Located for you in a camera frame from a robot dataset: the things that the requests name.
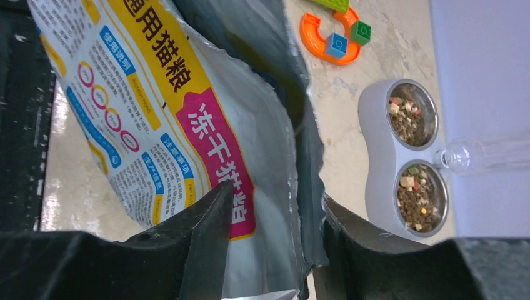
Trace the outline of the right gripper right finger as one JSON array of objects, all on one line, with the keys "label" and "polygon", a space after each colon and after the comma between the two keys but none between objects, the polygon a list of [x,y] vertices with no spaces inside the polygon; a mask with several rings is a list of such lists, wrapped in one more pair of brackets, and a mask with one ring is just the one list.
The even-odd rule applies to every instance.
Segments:
[{"label": "right gripper right finger", "polygon": [[318,299],[528,299],[529,240],[452,238],[428,246],[323,199],[329,263]]}]

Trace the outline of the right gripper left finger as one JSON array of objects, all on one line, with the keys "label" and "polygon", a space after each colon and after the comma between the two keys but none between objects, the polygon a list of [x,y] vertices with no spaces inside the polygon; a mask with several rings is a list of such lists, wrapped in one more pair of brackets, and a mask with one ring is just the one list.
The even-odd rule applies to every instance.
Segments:
[{"label": "right gripper left finger", "polygon": [[111,242],[83,231],[1,234],[2,299],[221,299],[233,186]]}]

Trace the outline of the pet food bag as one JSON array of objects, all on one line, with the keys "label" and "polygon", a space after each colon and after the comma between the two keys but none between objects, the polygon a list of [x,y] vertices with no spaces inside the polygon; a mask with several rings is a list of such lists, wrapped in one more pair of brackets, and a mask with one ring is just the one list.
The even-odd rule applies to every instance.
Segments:
[{"label": "pet food bag", "polygon": [[284,1],[29,1],[92,155],[151,228],[233,186],[222,296],[303,298],[301,205],[319,166]]}]

